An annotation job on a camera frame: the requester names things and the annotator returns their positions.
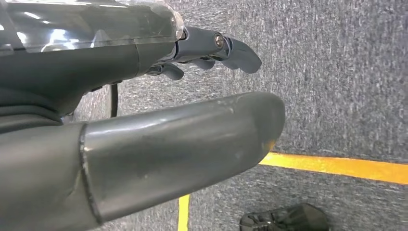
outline black cable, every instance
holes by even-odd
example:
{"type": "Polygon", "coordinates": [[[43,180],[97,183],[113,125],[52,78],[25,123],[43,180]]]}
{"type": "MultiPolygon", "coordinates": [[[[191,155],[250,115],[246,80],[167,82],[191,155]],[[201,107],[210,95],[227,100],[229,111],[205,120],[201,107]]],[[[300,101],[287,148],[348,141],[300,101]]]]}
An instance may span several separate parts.
{"type": "Polygon", "coordinates": [[[117,84],[111,85],[111,118],[117,116],[118,91],[117,84]]]}

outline robotic finger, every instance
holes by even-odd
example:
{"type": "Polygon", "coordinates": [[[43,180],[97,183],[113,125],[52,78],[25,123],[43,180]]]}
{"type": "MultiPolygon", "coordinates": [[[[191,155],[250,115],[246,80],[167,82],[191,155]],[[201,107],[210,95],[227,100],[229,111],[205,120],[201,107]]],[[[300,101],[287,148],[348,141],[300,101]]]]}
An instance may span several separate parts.
{"type": "Polygon", "coordinates": [[[248,74],[255,73],[262,65],[257,54],[245,43],[216,31],[188,26],[184,28],[182,38],[176,42],[173,54],[152,66],[147,74],[164,74],[172,80],[181,79],[184,72],[171,63],[192,63],[209,70],[216,62],[221,62],[229,69],[241,69],[248,74]]]}

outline gray carpet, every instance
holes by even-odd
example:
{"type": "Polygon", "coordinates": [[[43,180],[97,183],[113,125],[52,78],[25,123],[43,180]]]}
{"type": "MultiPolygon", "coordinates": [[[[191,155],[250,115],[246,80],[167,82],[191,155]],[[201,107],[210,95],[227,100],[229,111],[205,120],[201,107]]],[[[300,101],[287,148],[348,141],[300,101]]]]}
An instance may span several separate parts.
{"type": "MultiPolygon", "coordinates": [[[[269,91],[286,103],[275,150],[407,163],[408,1],[169,0],[189,26],[250,44],[263,61],[253,75],[184,66],[185,78],[140,77],[120,85],[121,115],[269,91]]],[[[77,119],[109,115],[107,89],[84,97],[77,119]]],[[[236,231],[244,212],[299,202],[330,216],[333,230],[402,231],[406,186],[258,166],[191,196],[189,229],[236,231]]],[[[177,230],[171,201],[101,231],[177,230]]]]}

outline clear plastic cover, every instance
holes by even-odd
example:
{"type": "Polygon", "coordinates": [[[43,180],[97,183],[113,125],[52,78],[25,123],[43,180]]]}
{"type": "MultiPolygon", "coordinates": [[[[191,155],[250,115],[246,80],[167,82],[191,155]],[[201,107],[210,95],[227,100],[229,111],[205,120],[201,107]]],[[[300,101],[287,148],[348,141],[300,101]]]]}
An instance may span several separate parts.
{"type": "Polygon", "coordinates": [[[0,0],[0,14],[0,55],[175,42],[183,33],[163,0],[0,0]]]}

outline yellow stripe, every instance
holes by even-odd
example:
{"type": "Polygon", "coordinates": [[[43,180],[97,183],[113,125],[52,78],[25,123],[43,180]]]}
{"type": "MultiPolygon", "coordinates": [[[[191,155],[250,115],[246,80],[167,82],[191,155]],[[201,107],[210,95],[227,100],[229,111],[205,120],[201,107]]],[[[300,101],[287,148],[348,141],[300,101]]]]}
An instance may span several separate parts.
{"type": "Polygon", "coordinates": [[[407,164],[279,153],[269,153],[260,164],[408,184],[407,164]]]}
{"type": "Polygon", "coordinates": [[[189,201],[190,195],[182,196],[178,199],[178,231],[188,230],[188,220],[189,220],[189,201]]]}

